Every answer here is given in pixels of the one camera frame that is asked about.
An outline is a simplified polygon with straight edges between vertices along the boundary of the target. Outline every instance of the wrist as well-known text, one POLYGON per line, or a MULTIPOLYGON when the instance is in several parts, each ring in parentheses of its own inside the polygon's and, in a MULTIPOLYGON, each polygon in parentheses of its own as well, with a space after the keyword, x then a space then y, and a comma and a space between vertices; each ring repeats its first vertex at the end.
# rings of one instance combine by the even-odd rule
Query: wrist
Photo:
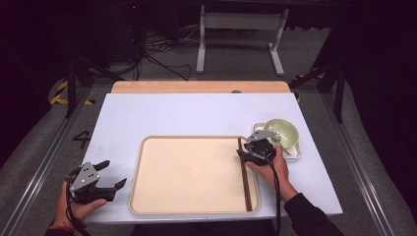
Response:
POLYGON ((56 217, 51 226, 64 227, 64 228, 75 230, 73 223, 71 223, 71 221, 67 218, 67 216, 56 217))
POLYGON ((284 203, 288 202, 298 194, 297 190, 295 190, 288 181, 279 182, 279 193, 281 194, 284 203))
POLYGON ((77 233, 78 232, 75 229, 51 225, 49 226, 48 230, 46 231, 44 235, 45 236, 68 235, 68 234, 77 235, 77 233))

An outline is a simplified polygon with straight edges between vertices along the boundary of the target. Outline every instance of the metal frame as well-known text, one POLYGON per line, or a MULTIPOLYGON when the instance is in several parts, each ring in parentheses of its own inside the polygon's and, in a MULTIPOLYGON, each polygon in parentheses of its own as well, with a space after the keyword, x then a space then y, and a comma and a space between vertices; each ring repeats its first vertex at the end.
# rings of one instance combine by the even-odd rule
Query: metal frame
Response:
MULTIPOLYGON (((83 102, 88 98, 90 91, 90 88, 82 88, 79 98, 77 99, 77 103, 83 104, 83 102)), ((59 150, 64 143, 65 137, 67 136, 82 108, 83 107, 81 105, 75 106, 74 114, 71 117, 64 119, 64 122, 59 128, 59 131, 51 146, 49 147, 48 152, 46 153, 45 157, 31 178, 25 193, 23 194, 21 200, 19 201, 18 205, 12 213, 12 216, 9 218, 9 221, 3 228, 3 231, 0 235, 5 236, 17 234, 59 154, 59 150)))
POLYGON ((288 9, 281 14, 239 14, 239 13, 206 13, 206 7, 202 6, 200 15, 200 46, 197 57, 197 74, 205 71, 206 60, 206 29, 245 29, 245 30, 275 30, 273 43, 268 44, 273 67, 278 76, 284 75, 281 61, 277 53, 278 44, 288 16, 288 9))
POLYGON ((355 176, 356 182, 358 183, 359 189, 361 190, 362 196, 364 197, 365 203, 368 206, 371 216, 374 218, 375 225, 380 231, 380 235, 391 236, 394 235, 392 228, 389 225, 387 217, 384 213, 383 207, 381 205, 380 198, 374 188, 374 185, 371 182, 365 168, 362 166, 361 162, 358 159, 358 155, 353 148, 352 142, 350 141, 346 129, 343 124, 338 122, 338 118, 334 116, 332 112, 333 103, 330 95, 328 93, 321 93, 323 103, 328 111, 328 114, 332 118, 333 126, 338 132, 340 139, 343 142, 343 145, 346 149, 348 159, 347 162, 350 165, 350 168, 355 176))

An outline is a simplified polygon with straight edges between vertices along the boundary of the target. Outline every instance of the metal rail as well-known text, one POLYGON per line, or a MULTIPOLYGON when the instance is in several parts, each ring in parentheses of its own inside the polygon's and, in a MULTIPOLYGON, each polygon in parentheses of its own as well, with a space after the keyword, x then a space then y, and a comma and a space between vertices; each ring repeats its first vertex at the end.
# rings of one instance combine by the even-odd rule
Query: metal rail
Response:
MULTIPOLYGON (((83 104, 83 102, 88 98, 89 92, 90 92, 90 88, 81 88, 81 92, 77 99, 77 103, 83 104)), ((62 123, 55 139, 52 141, 52 144, 49 147, 48 152, 46 153, 39 167, 37 168, 21 200, 19 201, 18 205, 13 211, 12 216, 10 217, 9 221, 7 222, 3 231, 1 232, 1 236, 13 236, 17 234, 26 215, 28 214, 30 210, 31 205, 36 199, 37 194, 40 191, 40 188, 45 182, 45 179, 48 176, 48 173, 50 169, 52 168, 53 163, 55 162, 58 156, 59 150, 64 142, 64 139, 68 131, 73 125, 74 120, 76 119, 81 109, 82 109, 82 106, 78 105, 76 109, 74 110, 73 115, 65 119, 64 122, 62 123)))
POLYGON ((371 216, 374 218, 375 224, 378 230, 380 231, 380 235, 394 235, 389 225, 389 222, 387 221, 387 217, 384 214, 383 207, 380 204, 380 199, 377 195, 377 192, 375 191, 374 185, 372 184, 371 179, 369 178, 364 167, 360 163, 343 124, 340 124, 334 115, 334 105, 330 95, 328 93, 321 93, 321 96, 325 104, 325 107, 328 111, 328 114, 331 117, 334 128, 340 135, 343 145, 346 148, 347 155, 349 157, 347 159, 348 163, 353 172, 353 175, 356 178, 356 182, 359 185, 359 189, 362 192, 362 195, 364 197, 365 203, 369 208, 371 216))

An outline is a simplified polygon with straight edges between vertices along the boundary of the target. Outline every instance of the wooden board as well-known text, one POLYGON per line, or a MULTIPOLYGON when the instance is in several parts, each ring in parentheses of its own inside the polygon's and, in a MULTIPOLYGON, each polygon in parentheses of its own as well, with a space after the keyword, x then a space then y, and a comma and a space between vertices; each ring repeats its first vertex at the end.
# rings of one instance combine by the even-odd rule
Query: wooden board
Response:
POLYGON ((286 82, 266 81, 136 81, 116 82, 111 93, 243 93, 290 92, 286 82))

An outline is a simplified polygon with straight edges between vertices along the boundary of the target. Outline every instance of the tray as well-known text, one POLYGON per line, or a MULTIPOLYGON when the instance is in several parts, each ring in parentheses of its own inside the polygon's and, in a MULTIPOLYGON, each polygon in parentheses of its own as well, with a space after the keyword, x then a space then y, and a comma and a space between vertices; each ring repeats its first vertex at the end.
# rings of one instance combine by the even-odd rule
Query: tray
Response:
POLYGON ((256 174, 244 166, 245 190, 245 171, 236 152, 239 138, 247 142, 243 137, 144 139, 131 193, 131 211, 180 214, 257 210, 260 198, 256 174))

